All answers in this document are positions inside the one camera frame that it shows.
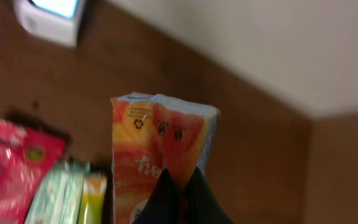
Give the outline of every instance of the plastic packaging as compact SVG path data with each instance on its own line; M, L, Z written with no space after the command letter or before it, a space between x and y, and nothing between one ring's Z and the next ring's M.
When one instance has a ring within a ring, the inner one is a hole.
M62 155L62 139L0 120L0 223L22 223L42 178Z
M78 224L100 224L107 178L101 174L89 174L84 181Z
M132 223L161 170L178 189L206 167L219 110L164 95L133 93L112 99L114 223Z
M76 224L85 173L89 165L61 161L46 175L39 187L26 224Z

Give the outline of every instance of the screen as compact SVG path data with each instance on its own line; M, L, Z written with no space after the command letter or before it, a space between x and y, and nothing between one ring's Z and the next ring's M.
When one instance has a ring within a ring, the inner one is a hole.
M30 0L37 7L71 19L78 0Z

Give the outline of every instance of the wall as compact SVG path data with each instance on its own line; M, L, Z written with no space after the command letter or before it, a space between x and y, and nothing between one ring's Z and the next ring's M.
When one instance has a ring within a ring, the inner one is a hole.
M304 224L358 223L358 115L315 124L307 176Z
M358 111L358 1L110 1L309 116Z

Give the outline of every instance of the brown table surface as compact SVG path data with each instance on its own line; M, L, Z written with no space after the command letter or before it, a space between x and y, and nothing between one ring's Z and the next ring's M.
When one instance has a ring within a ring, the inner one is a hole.
M76 49L27 34L0 0L0 116L70 133L76 159L111 158L110 97L163 93L221 110L206 179L236 223L299 223L310 122L258 88L103 1Z

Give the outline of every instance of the wooden surface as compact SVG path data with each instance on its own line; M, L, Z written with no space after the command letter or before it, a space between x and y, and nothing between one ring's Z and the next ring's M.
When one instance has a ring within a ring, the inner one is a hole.
M316 122L304 224L358 223L358 115Z
M35 116L70 134L76 159L109 159L109 99L133 91L221 110L206 178L236 223L300 222L302 115L106 2L92 2L70 50L27 34L0 0L0 116Z

